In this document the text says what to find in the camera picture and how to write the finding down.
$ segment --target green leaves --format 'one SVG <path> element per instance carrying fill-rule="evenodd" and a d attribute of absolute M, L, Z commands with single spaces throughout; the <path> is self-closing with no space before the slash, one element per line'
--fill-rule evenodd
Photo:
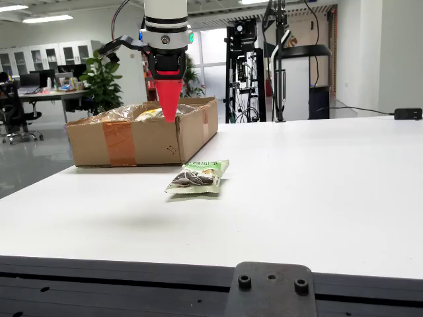
<path fill-rule="evenodd" d="M 194 60 L 186 54 L 186 72 L 184 75 L 184 86 L 180 92 L 181 97 L 204 96 L 204 90 L 197 87 L 200 84 L 198 73 L 194 68 Z"/>
<path fill-rule="evenodd" d="M 121 79 L 121 75 L 113 75 L 119 69 L 118 63 L 102 63 L 102 57 L 97 51 L 94 58 L 87 60 L 87 70 L 79 77 L 80 81 L 87 81 L 90 89 L 87 94 L 93 98 L 94 113 L 109 111 L 122 105 L 122 98 L 118 95 L 121 92 L 120 86 L 115 83 Z"/>

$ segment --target ceiling light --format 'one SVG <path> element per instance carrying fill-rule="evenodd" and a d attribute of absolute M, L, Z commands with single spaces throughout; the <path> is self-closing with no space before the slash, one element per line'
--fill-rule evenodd
<path fill-rule="evenodd" d="M 0 7 L 0 12 L 22 10 L 22 9 L 27 9 L 27 8 L 28 7 L 26 5 L 11 5 L 9 7 Z"/>
<path fill-rule="evenodd" d="M 62 20 L 71 20 L 73 17 L 70 15 L 58 15 L 56 17 L 44 17 L 44 18 L 27 18 L 23 20 L 23 23 L 43 23 L 51 21 L 62 21 Z"/>
<path fill-rule="evenodd" d="M 242 5 L 252 5 L 254 3 L 269 2 L 269 0 L 241 0 Z"/>

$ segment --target ceiling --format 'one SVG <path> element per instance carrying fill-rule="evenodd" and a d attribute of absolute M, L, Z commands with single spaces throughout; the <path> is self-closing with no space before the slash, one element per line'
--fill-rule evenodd
<path fill-rule="evenodd" d="M 287 9 L 295 9 L 296 5 L 303 6 L 302 0 L 286 0 Z M 205 16 L 247 12 L 261 9 L 265 3 L 255 5 L 240 5 L 239 0 L 187 0 L 190 22 L 203 20 Z M 337 0 L 317 0 L 310 3 L 313 7 L 337 2 Z M 21 22 L 28 17 L 45 17 L 57 14 L 69 14 L 75 11 L 89 11 L 118 7 L 122 0 L 0 0 L 0 7 L 8 5 L 27 5 L 28 8 L 19 11 L 0 13 L 0 20 Z M 143 10 L 143 0 L 130 0 L 128 5 Z"/>

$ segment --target office chair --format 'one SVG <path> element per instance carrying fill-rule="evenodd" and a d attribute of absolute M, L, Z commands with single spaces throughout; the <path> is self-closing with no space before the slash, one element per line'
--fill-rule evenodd
<path fill-rule="evenodd" d="M 4 74 L 0 74 L 0 83 L 6 81 Z M 3 139 L 3 144 L 9 141 L 9 144 L 13 145 L 16 137 L 20 137 L 22 141 L 28 141 L 31 138 L 35 141 L 43 141 L 44 136 L 42 133 L 28 130 L 28 123 L 26 121 L 38 119 L 41 113 L 37 112 L 36 117 L 33 114 L 24 113 L 18 93 L 18 82 L 3 83 L 0 85 L 0 91 L 5 95 L 5 97 L 0 99 L 0 121 L 4 123 L 7 131 L 7 135 Z"/>

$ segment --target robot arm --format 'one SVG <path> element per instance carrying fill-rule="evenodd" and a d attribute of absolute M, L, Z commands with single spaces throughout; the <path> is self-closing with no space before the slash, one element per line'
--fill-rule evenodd
<path fill-rule="evenodd" d="M 122 45 L 145 53 L 163 113 L 173 122 L 186 71 L 185 52 L 194 41 L 188 29 L 187 0 L 145 0 L 144 12 L 145 29 L 139 31 L 139 40 L 121 36 L 98 52 L 111 60 L 116 60 Z"/>

